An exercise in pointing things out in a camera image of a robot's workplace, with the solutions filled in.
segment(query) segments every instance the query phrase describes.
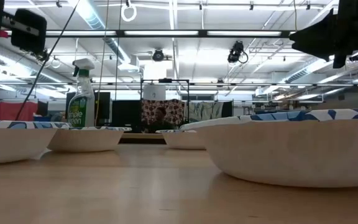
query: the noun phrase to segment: metal frame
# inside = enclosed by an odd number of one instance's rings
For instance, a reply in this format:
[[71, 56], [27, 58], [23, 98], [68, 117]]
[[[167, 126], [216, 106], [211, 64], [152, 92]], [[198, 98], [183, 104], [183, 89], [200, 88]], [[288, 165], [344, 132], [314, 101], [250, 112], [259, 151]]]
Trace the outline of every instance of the metal frame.
[[171, 80], [169, 79], [170, 82], [176, 82], [176, 83], [164, 83], [164, 82], [160, 82], [160, 80], [145, 80], [143, 78], [140, 79], [140, 103], [142, 103], [143, 100], [143, 83], [144, 82], [157, 82], [158, 84], [161, 85], [167, 85], [167, 84], [177, 84], [182, 86], [182, 84], [180, 82], [186, 82], [187, 83], [187, 122], [190, 123], [190, 80], [185, 80], [185, 79], [179, 79], [179, 80]]
[[[8, 36], [11, 36], [12, 32], [5, 30], [8, 33]], [[58, 38], [62, 30], [47, 30], [46, 38]], [[165, 34], [165, 35], [156, 35], [156, 34], [127, 34], [126, 32], [177, 32], [178, 34]], [[180, 32], [192, 31], [196, 34], [179, 34]], [[89, 34], [81, 35], [81, 32], [86, 32]], [[66, 30], [63, 33], [62, 38], [161, 38], [161, 37], [173, 37], [173, 38], [289, 38], [290, 34], [294, 33], [294, 30], [107, 30], [107, 35], [101, 33], [100, 30]], [[233, 35], [213, 35], [208, 34], [208, 32], [232, 32]], [[259, 35], [240, 35], [235, 34], [236, 32], [258, 32]], [[279, 32], [278, 35], [270, 35], [271, 32]]]
[[[157, 82], [158, 80], [143, 80], [143, 82]], [[190, 83], [189, 80], [179, 80], [182, 82], [188, 81], [188, 86], [306, 86], [306, 87], [358, 87], [358, 84], [329, 84], [329, 83]], [[143, 82], [140, 81], [140, 83], [131, 83], [131, 82], [122, 82], [122, 83], [114, 83], [114, 82], [102, 82], [102, 86], [137, 86], [143, 85]], [[0, 84], [3, 85], [32, 85], [32, 82], [0, 82]], [[166, 85], [166, 86], [180, 86], [181, 83], [154, 83], [156, 85]], [[76, 85], [76, 83], [73, 82], [61, 82], [61, 83], [37, 83], [37, 85]], [[98, 86], [99, 83], [92, 83], [93, 86]]]

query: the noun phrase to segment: hanging ring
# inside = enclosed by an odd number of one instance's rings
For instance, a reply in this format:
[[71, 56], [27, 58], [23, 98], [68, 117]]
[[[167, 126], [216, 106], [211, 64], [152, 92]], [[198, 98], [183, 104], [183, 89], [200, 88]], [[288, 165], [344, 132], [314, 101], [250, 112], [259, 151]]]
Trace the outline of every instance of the hanging ring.
[[[134, 13], [133, 13], [133, 15], [132, 15], [130, 18], [127, 18], [127, 17], [125, 16], [125, 10], [126, 10], [126, 9], [133, 9], [133, 10], [134, 10]], [[133, 5], [124, 6], [124, 7], [122, 7], [122, 9], [121, 9], [121, 17], [122, 17], [122, 20], [123, 20], [123, 21], [126, 21], [126, 22], [133, 21], [133, 20], [136, 18], [136, 15], [137, 15], [137, 10], [136, 10], [136, 7], [133, 6]]]

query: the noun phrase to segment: spray bottle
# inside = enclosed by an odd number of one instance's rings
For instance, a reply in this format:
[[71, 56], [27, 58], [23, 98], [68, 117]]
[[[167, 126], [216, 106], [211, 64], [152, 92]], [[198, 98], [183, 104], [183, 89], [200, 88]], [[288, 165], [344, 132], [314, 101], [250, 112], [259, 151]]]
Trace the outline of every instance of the spray bottle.
[[94, 93], [90, 80], [90, 70], [94, 69], [91, 60], [75, 60], [74, 77], [77, 78], [77, 92], [68, 104], [68, 122], [76, 128], [94, 126]]

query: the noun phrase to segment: blue patterned bowl rim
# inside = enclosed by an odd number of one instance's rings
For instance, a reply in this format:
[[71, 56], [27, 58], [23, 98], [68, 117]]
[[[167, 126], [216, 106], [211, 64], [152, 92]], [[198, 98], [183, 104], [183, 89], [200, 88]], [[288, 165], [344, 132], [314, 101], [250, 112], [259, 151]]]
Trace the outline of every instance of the blue patterned bowl rim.
[[43, 121], [0, 121], [0, 129], [68, 129], [70, 125], [63, 122]]
[[164, 133], [196, 133], [194, 130], [160, 130], [156, 131], [156, 133], [164, 134]]
[[288, 111], [270, 114], [235, 116], [184, 124], [180, 127], [180, 129], [189, 130], [207, 126], [244, 124], [248, 122], [332, 121], [347, 119], [358, 119], [358, 109]]
[[84, 127], [84, 128], [70, 128], [73, 131], [97, 131], [97, 130], [110, 130], [110, 131], [132, 131], [132, 128], [122, 127]]

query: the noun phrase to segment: floral curtain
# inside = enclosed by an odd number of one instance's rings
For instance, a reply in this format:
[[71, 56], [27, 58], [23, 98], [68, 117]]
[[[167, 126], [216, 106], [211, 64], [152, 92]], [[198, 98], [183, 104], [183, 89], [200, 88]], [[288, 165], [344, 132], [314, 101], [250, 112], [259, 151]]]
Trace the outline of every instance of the floral curtain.
[[175, 126], [181, 125], [184, 116], [185, 103], [179, 100], [142, 100], [142, 122], [151, 124], [155, 121], [155, 110], [165, 108], [165, 120]]

